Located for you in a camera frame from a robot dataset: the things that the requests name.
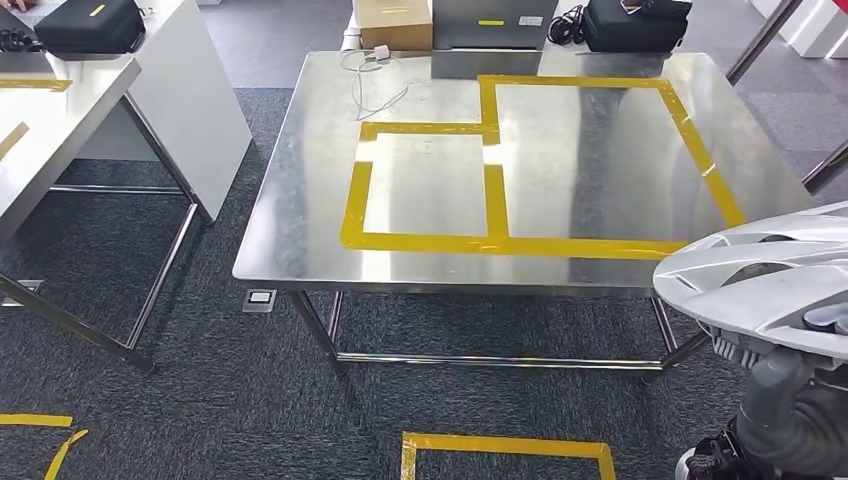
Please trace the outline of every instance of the black bag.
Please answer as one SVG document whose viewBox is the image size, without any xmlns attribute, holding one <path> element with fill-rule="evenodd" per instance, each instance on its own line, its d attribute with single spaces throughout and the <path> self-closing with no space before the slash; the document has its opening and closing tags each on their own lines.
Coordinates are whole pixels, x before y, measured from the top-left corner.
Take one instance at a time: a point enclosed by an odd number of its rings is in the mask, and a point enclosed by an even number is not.
<svg viewBox="0 0 848 480">
<path fill-rule="evenodd" d="M 144 33 L 133 0 L 68 0 L 35 26 L 38 40 L 57 57 L 129 53 Z"/>
<path fill-rule="evenodd" d="M 593 52 L 668 53 L 688 26 L 685 18 L 628 15 L 619 0 L 591 0 L 583 15 L 583 33 Z"/>
</svg>

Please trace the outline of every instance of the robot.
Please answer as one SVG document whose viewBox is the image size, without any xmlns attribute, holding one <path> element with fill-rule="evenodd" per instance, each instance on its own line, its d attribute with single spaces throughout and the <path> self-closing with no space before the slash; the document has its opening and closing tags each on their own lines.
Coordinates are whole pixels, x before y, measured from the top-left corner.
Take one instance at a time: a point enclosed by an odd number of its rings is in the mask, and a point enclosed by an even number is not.
<svg viewBox="0 0 848 480">
<path fill-rule="evenodd" d="M 710 235 L 654 286 L 751 372 L 737 416 L 676 480 L 848 477 L 848 202 Z"/>
</svg>

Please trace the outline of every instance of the charger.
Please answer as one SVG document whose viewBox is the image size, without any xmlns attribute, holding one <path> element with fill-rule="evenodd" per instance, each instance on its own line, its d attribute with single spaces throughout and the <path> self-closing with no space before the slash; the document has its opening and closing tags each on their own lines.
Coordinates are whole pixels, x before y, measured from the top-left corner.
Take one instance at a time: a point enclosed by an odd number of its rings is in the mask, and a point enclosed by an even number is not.
<svg viewBox="0 0 848 480">
<path fill-rule="evenodd" d="M 392 56 L 392 52 L 389 51 L 388 45 L 378 45 L 374 47 L 374 56 L 377 58 L 377 61 L 388 60 L 389 57 Z"/>
</svg>

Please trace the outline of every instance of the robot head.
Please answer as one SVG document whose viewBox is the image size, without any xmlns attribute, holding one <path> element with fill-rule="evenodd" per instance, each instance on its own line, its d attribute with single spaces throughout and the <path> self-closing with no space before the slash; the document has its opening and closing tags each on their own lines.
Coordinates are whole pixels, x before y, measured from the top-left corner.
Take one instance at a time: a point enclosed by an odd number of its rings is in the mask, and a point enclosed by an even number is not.
<svg viewBox="0 0 848 480">
<path fill-rule="evenodd" d="M 834 369 L 848 360 L 848 202 L 710 235 L 663 260 L 654 287 L 714 340 L 782 345 Z"/>
</svg>

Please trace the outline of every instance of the stainless steel table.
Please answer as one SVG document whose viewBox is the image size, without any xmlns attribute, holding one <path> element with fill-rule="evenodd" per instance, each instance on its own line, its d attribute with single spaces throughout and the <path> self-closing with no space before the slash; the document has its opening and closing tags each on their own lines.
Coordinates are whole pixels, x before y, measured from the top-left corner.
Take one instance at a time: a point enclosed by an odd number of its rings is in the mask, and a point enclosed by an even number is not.
<svg viewBox="0 0 848 480">
<path fill-rule="evenodd" d="M 339 362 L 662 372 L 706 336 L 678 345 L 653 294 L 656 263 L 811 202 L 703 54 L 405 54 L 362 74 L 371 106 L 409 85 L 365 122 L 341 58 L 308 56 L 233 268 L 251 286 L 288 289 L 339 372 Z M 339 291 L 327 328 L 311 289 Z M 348 290 L 641 296 L 669 354 L 337 352 Z"/>
<path fill-rule="evenodd" d="M 168 152 L 127 93 L 141 72 L 132 55 L 62 61 L 36 53 L 0 53 L 0 121 L 25 125 L 25 133 L 0 156 L 0 245 L 11 237 L 48 192 L 185 195 L 185 218 L 126 341 L 108 337 L 20 282 L 0 273 L 0 291 L 33 312 L 149 372 L 155 364 L 136 351 L 188 227 L 196 214 L 210 219 Z M 74 156 L 117 105 L 179 187 L 54 185 Z"/>
</svg>

